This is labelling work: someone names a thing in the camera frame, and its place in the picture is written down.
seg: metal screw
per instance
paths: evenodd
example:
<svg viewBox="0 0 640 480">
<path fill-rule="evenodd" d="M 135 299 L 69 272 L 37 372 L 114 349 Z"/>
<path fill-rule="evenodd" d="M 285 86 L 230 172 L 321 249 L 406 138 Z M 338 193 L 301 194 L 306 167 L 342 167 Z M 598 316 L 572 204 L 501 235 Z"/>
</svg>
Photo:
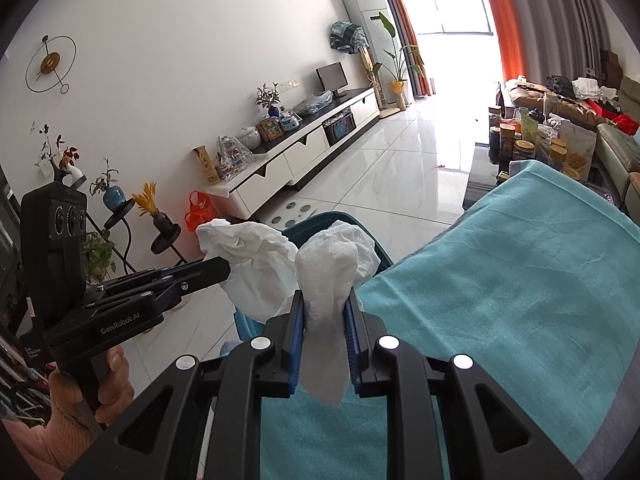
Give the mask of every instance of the metal screw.
<svg viewBox="0 0 640 480">
<path fill-rule="evenodd" d="M 188 370 L 196 365 L 196 359 L 191 355 L 183 355 L 178 357 L 175 361 L 175 367 L 180 370 Z"/>
<path fill-rule="evenodd" d="M 254 350 L 265 350 L 271 346 L 271 339 L 264 336 L 254 337 L 251 339 L 251 348 Z"/>
<path fill-rule="evenodd" d="M 383 335 L 380 339 L 378 339 L 378 343 L 382 348 L 386 348 L 387 350 L 393 350 L 394 348 L 398 348 L 400 346 L 400 342 L 397 337 L 393 337 L 392 335 Z"/>
<path fill-rule="evenodd" d="M 474 365 L 474 360 L 468 355 L 458 354 L 453 358 L 453 364 L 461 370 L 469 370 Z"/>
</svg>

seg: human hand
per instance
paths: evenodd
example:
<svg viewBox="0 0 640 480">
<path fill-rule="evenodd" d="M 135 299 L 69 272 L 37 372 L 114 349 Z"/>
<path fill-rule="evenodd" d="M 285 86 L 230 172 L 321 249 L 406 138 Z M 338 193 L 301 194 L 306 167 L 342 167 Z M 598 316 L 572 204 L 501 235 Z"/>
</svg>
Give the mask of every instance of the human hand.
<svg viewBox="0 0 640 480">
<path fill-rule="evenodd" d="M 98 400 L 102 406 L 95 412 L 95 420 L 111 424 L 130 405 L 134 390 L 129 383 L 129 362 L 124 357 L 122 346 L 111 348 L 106 355 L 110 372 L 100 383 Z M 77 404 L 82 402 L 82 392 L 68 375 L 54 370 L 49 376 L 51 397 L 67 415 L 80 420 Z"/>
</svg>

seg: red bag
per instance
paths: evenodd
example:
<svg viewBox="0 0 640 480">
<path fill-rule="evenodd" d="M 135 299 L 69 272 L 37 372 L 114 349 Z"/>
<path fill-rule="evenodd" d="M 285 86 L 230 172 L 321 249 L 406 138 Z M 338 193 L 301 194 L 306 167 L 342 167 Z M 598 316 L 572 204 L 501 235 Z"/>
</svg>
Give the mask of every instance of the red bag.
<svg viewBox="0 0 640 480">
<path fill-rule="evenodd" d="M 196 232 L 196 227 L 211 222 L 218 217 L 216 208 L 213 207 L 208 194 L 201 191 L 191 191 L 189 195 L 190 211 L 184 216 L 184 222 L 191 233 Z"/>
<path fill-rule="evenodd" d="M 640 128 L 640 123 L 637 123 L 627 114 L 619 115 L 613 119 L 613 121 L 616 123 L 616 126 L 627 135 L 635 135 L 638 128 Z"/>
</svg>

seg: pink sleeve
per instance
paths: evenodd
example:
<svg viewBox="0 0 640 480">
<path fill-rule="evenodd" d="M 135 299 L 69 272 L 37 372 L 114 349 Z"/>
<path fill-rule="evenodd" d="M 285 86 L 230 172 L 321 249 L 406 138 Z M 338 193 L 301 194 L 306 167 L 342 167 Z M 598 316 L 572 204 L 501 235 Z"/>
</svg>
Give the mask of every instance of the pink sleeve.
<svg viewBox="0 0 640 480">
<path fill-rule="evenodd" d="M 60 480 L 93 441 L 84 426 L 62 413 L 55 404 L 46 428 L 3 422 L 21 455 L 41 480 Z"/>
</svg>

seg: outlet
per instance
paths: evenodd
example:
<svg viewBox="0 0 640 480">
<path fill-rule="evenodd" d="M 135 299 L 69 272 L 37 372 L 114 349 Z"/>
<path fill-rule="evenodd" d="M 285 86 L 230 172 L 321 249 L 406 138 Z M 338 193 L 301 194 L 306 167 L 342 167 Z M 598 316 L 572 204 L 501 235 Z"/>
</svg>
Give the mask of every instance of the outlet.
<svg viewBox="0 0 640 480">
<path fill-rule="evenodd" d="M 276 88 L 278 89 L 279 94 L 284 94 L 284 92 L 286 92 L 287 90 L 291 90 L 292 88 L 295 88 L 297 86 L 300 86 L 299 82 L 289 79 L 288 81 L 278 83 Z"/>
</svg>

